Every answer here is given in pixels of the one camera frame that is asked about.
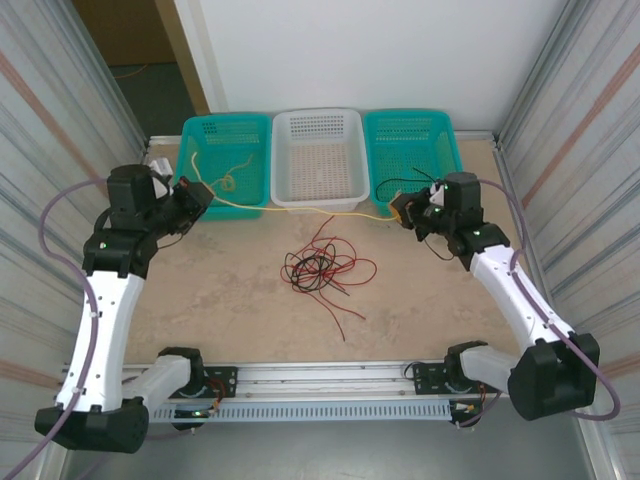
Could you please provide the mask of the teal plastic basket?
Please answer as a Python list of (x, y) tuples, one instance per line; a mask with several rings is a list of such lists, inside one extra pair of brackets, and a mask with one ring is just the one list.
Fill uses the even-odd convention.
[(214, 190), (203, 221), (257, 218), (270, 198), (270, 155), (267, 115), (193, 117), (183, 126), (175, 175)]
[(388, 217), (398, 191), (416, 192), (463, 169), (450, 117), (436, 110), (380, 110), (363, 117), (370, 198)]

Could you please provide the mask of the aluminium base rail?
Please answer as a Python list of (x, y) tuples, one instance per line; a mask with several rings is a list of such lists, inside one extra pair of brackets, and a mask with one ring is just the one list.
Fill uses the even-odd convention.
[[(205, 367), (183, 356), (161, 356), (151, 365), (119, 370), (101, 367), (78, 388), (77, 409), (93, 405), (118, 408), (121, 401), (141, 397), (151, 407), (170, 399), (202, 401), (213, 387), (226, 402), (301, 402), (386, 400), (417, 395), (409, 364), (398, 362), (245, 363), (226, 375), (220, 367)], [(436, 398), (472, 396), (474, 390), (456, 394), (441, 389)]]

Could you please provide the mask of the white plastic basket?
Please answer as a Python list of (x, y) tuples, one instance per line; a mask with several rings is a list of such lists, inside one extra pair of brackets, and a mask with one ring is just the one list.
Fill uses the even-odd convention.
[(283, 112), (272, 122), (270, 196), (279, 207), (351, 212), (370, 195), (361, 115), (351, 109)]

